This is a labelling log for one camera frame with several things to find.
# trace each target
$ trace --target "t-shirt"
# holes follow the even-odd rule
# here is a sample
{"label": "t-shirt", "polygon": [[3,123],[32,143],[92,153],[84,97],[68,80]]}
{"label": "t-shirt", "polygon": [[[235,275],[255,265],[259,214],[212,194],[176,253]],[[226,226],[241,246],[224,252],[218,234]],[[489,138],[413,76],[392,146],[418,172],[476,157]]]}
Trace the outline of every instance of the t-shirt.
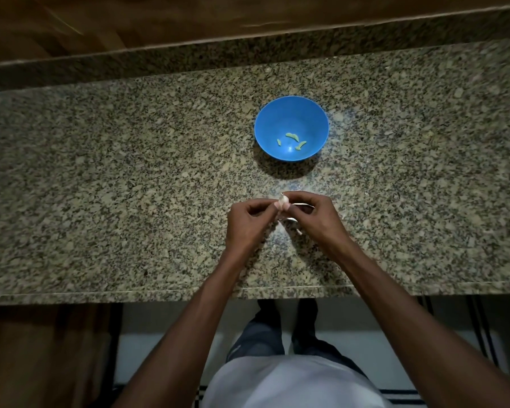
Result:
{"label": "t-shirt", "polygon": [[226,363],[204,394],[203,408],[393,405],[365,377],[320,356],[244,356]]}

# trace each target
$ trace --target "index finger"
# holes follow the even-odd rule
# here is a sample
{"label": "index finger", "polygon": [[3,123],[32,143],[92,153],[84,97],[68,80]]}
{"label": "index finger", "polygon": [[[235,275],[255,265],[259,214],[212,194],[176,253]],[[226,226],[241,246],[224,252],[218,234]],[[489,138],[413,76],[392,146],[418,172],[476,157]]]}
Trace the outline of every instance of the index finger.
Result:
{"label": "index finger", "polygon": [[243,202],[243,204],[246,206],[249,214],[254,215],[266,210],[269,205],[277,201],[278,199],[249,199]]}
{"label": "index finger", "polygon": [[317,207],[325,198],[325,195],[318,195],[317,193],[304,192],[298,190],[296,192],[283,192],[289,198],[289,203],[307,203]]}

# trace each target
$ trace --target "person's right arm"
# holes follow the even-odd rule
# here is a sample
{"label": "person's right arm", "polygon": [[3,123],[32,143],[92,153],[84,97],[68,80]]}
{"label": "person's right arm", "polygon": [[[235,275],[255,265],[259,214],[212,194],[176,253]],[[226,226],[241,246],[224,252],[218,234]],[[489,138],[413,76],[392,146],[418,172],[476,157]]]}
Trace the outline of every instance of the person's right arm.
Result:
{"label": "person's right arm", "polygon": [[428,406],[510,408],[510,379],[438,322],[362,251],[330,198],[309,192],[284,194],[290,203],[315,207],[306,214],[287,203],[284,210],[347,274]]}

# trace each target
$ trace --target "garlic skin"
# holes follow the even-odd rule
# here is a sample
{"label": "garlic skin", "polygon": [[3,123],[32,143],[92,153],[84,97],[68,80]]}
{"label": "garlic skin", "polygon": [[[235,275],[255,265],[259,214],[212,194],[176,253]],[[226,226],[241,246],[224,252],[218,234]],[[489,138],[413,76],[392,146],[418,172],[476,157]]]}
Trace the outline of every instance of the garlic skin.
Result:
{"label": "garlic skin", "polygon": [[282,211],[283,210],[283,204],[284,203],[289,203],[289,198],[282,193],[282,195],[278,199],[278,203],[279,203],[279,210]]}

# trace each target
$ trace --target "blue bowl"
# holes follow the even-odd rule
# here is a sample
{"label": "blue bowl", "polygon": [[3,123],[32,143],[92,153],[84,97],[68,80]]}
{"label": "blue bowl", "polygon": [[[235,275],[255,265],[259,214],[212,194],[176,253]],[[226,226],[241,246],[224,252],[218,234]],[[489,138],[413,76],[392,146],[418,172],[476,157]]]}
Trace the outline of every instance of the blue bowl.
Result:
{"label": "blue bowl", "polygon": [[[306,143],[287,137],[296,134]],[[269,102],[255,119],[255,140],[270,156],[293,162],[312,157],[321,150],[328,137],[328,118],[319,104],[298,95],[287,95]]]}

